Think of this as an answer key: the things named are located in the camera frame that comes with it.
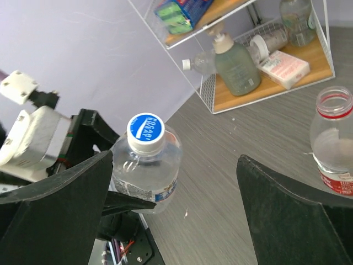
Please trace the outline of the clear bottle red label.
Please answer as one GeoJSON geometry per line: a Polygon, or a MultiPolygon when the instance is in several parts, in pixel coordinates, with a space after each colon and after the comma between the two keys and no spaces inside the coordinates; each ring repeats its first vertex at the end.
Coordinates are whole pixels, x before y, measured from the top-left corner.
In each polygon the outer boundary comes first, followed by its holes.
{"type": "Polygon", "coordinates": [[[352,93],[347,88],[332,86],[318,94],[310,142],[324,184],[352,196],[352,93]]]}

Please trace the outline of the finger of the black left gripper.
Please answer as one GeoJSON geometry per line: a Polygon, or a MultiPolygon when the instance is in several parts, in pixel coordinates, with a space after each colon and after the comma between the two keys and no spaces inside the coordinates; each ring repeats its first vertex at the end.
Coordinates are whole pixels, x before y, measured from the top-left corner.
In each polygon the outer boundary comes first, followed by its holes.
{"type": "Polygon", "coordinates": [[[108,191],[101,216],[117,215],[127,211],[154,209],[156,203],[126,194],[108,191]]]}
{"type": "Polygon", "coordinates": [[[93,146],[109,150],[119,138],[96,110],[81,109],[71,117],[65,139],[65,165],[75,166],[94,156],[93,146]]]}

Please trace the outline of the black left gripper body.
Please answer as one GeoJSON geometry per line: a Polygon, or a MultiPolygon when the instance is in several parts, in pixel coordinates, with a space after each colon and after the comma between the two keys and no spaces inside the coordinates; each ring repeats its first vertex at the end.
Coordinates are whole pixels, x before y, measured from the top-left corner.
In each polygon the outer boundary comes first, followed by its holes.
{"type": "Polygon", "coordinates": [[[46,169],[48,176],[53,176],[75,165],[74,153],[78,144],[79,126],[78,115],[73,115],[70,119],[61,117],[59,120],[49,146],[54,151],[56,160],[46,169]]]}

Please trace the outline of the clear bottle blue white label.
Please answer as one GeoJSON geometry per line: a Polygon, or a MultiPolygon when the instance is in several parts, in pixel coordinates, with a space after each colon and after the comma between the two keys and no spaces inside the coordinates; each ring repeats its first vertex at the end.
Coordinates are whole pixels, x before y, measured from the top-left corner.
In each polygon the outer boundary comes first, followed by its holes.
{"type": "Polygon", "coordinates": [[[127,142],[127,132],[114,143],[112,179],[118,192],[156,203],[154,209],[137,210],[139,214],[159,214],[173,199],[183,155],[181,141],[165,125],[163,149],[154,156],[135,153],[127,142]]]}

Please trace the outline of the white blue bottle cap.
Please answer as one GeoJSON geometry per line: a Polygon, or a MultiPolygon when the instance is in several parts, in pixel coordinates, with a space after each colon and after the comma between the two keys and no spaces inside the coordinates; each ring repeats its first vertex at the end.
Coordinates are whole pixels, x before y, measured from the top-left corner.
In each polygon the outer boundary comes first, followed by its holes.
{"type": "Polygon", "coordinates": [[[163,149],[165,125],[152,113],[139,113],[127,125],[127,142],[130,148],[142,156],[154,156],[163,149]]]}

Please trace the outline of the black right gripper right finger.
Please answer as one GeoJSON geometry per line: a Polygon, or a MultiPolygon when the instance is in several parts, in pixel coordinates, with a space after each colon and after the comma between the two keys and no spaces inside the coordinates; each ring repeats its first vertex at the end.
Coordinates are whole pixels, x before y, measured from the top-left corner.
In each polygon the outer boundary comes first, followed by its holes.
{"type": "Polygon", "coordinates": [[[247,155],[236,174],[258,264],[352,264],[352,199],[247,155]]]}

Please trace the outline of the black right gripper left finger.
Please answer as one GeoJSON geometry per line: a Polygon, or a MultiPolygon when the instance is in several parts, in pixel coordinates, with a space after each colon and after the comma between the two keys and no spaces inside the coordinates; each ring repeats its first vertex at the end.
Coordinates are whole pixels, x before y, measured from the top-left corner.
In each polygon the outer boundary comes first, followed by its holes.
{"type": "Polygon", "coordinates": [[[1,194],[1,264],[88,264],[112,173],[111,151],[1,194]]]}

